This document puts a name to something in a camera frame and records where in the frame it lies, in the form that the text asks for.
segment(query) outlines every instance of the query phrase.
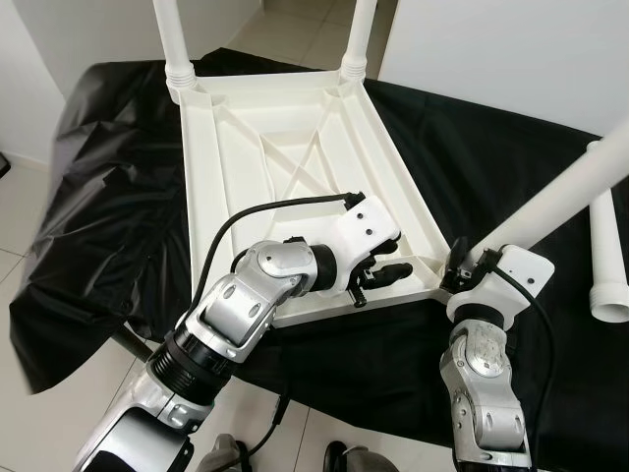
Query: white plastic pipe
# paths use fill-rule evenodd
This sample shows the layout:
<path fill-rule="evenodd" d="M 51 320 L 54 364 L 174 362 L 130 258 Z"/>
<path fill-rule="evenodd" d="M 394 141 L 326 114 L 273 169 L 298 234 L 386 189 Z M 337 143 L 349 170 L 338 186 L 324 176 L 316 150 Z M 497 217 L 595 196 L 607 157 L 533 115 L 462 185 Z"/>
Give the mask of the white plastic pipe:
<path fill-rule="evenodd" d="M 541 241 L 598 195 L 629 175 L 629 121 L 546 185 L 537 195 L 489 233 L 468 254 L 466 266 L 478 261 L 485 248 L 505 244 L 524 249 Z"/>
<path fill-rule="evenodd" d="M 354 10 L 347 50 L 341 61 L 341 79 L 362 81 L 367 69 L 367 46 L 370 43 L 373 15 L 377 0 L 358 0 Z"/>
<path fill-rule="evenodd" d="M 588 149 L 596 144 L 590 143 Z M 590 290 L 592 315 L 608 323 L 629 322 L 629 286 L 610 190 L 590 204 L 590 233 L 594 278 Z"/>
<path fill-rule="evenodd" d="M 153 7 L 166 57 L 166 85 L 170 89 L 191 88 L 197 77 L 188 57 L 177 0 L 153 0 Z"/>

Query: tiled floor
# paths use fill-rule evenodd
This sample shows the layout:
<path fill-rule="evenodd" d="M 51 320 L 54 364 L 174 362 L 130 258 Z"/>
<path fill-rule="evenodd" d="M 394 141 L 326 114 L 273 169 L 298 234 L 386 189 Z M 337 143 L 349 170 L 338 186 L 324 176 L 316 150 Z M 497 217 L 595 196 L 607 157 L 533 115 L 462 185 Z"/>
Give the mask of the tiled floor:
<path fill-rule="evenodd" d="M 335 69 L 343 54 L 355 0 L 265 0 L 256 18 L 230 47 L 271 59 Z M 395 0 L 380 0 L 368 52 L 368 76 L 379 70 L 395 13 Z M 47 175 L 15 166 L 0 179 L 0 373 L 5 405 L 0 420 L 0 471 L 67 472 L 91 428 L 142 363 L 110 341 L 57 387 L 27 396 L 9 341 L 8 305 L 19 289 L 25 256 L 40 220 Z M 265 433 L 274 394 L 233 380 L 215 409 L 193 435 L 194 471 L 218 433 L 232 433 L 249 445 Z M 330 441 L 365 444 L 384 453 L 401 471 L 452 471 L 450 449 L 352 427 L 291 403 L 280 427 L 253 458 L 259 472 L 318 472 Z"/>
<path fill-rule="evenodd" d="M 46 198 L 47 175 L 14 166 L 0 179 L 0 373 L 5 405 L 0 421 L 0 471 L 67 472 L 91 428 L 122 385 L 142 363 L 113 341 L 60 385 L 27 396 L 22 372 L 9 341 L 8 305 L 19 289 L 32 233 Z M 248 444 L 266 432 L 276 396 L 233 380 L 216 407 L 193 435 L 194 471 L 219 433 L 232 433 Z M 450 449 L 352 427 L 292 402 L 271 440 L 253 458 L 259 472 L 318 472 L 330 441 L 365 444 L 384 453 L 401 471 L 451 471 Z"/>
<path fill-rule="evenodd" d="M 265 0 L 256 17 L 228 45 L 276 61 L 334 70 L 347 45 L 356 0 Z M 367 52 L 367 76 L 376 79 L 397 0 L 379 0 Z"/>

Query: black cloth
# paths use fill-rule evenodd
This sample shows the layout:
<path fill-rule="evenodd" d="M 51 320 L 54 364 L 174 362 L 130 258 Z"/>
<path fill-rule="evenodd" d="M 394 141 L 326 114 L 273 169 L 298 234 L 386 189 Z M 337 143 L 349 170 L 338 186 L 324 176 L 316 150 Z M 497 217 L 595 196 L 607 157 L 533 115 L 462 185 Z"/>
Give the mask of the black cloth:
<path fill-rule="evenodd" d="M 225 49 L 196 69 L 303 70 Z M 596 138 L 420 90 L 369 80 L 365 86 L 449 243 L 461 235 L 479 241 Z M 163 63 L 89 69 L 68 100 L 53 165 L 48 211 L 11 305 L 11 338 L 35 391 L 69 376 L 124 321 L 161 339 L 190 302 L 179 112 Z M 627 260 L 627 181 L 613 193 Z M 627 470 L 629 326 L 590 315 L 587 213 L 534 251 L 556 266 L 539 300 L 559 352 L 540 466 Z M 451 445 L 438 371 L 451 328 L 434 301 L 288 327 L 280 330 L 283 349 L 277 336 L 266 336 L 238 376 L 281 391 L 288 374 L 293 397 L 313 408 L 356 426 Z M 532 422 L 548 367 L 543 325 L 528 310 L 509 335 L 513 388 Z"/>

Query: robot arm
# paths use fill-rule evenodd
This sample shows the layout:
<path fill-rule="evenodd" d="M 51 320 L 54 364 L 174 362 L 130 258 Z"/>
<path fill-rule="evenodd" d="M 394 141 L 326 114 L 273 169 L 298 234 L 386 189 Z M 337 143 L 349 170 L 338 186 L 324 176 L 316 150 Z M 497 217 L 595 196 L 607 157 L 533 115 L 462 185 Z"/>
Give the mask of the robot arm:
<path fill-rule="evenodd" d="M 184 315 L 136 380 L 109 409 L 81 450 L 75 472 L 113 455 L 135 472 L 183 471 L 192 457 L 188 435 L 210 413 L 215 396 L 245 362 L 273 321 L 275 309 L 308 292 L 333 296 L 390 285 L 410 265 L 371 272 L 374 256 L 395 250 L 400 230 L 374 197 L 362 194 L 323 233 L 251 246 L 191 313 Z"/>
<path fill-rule="evenodd" d="M 548 260 L 516 246 L 486 251 L 472 273 L 450 261 L 444 288 L 455 292 L 446 308 L 455 326 L 440 371 L 450 395 L 457 462 L 476 469 L 526 469 L 532 467 L 531 453 L 524 413 L 511 389 L 505 331 L 529 302 L 492 271 L 494 266 L 533 297 L 554 272 Z"/>

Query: white wall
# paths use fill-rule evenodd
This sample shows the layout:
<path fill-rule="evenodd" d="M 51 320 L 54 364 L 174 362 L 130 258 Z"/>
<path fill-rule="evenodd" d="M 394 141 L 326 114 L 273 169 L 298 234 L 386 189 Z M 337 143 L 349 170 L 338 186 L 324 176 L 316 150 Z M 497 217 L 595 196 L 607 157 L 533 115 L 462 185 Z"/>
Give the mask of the white wall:
<path fill-rule="evenodd" d="M 0 151 L 45 163 L 64 99 L 11 0 L 0 0 Z"/>
<path fill-rule="evenodd" d="M 151 0 L 19 0 L 17 7 L 65 96 L 94 63 L 163 58 Z M 179 8 L 189 53 L 200 58 L 227 44 L 260 3 L 180 0 Z"/>
<path fill-rule="evenodd" d="M 379 78 L 604 134 L 629 104 L 628 0 L 400 0 Z"/>

